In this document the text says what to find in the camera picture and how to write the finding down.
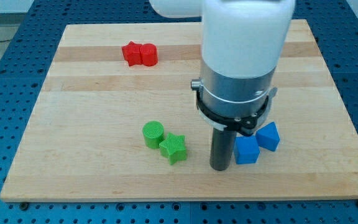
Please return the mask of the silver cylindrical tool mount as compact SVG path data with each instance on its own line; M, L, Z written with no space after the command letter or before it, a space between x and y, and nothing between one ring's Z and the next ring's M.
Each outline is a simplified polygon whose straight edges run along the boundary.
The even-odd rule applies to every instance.
M251 136L265 122L277 89L273 73L258 77L227 77L201 62L200 77L191 81L200 116L218 131Z

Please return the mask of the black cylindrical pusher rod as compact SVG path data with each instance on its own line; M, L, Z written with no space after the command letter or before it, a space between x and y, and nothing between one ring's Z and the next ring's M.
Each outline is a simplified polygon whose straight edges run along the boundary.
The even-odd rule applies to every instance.
M229 167L236 136L235 131L213 129L209 164L214 170L224 171Z

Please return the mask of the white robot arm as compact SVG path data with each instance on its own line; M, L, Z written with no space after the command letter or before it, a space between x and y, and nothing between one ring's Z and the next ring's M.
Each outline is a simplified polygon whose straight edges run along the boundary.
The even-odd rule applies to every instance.
M150 0L167 18L201 18L201 68L191 81L200 116L213 127L210 166L228 168L238 134L251 136L270 112L272 77L295 0Z

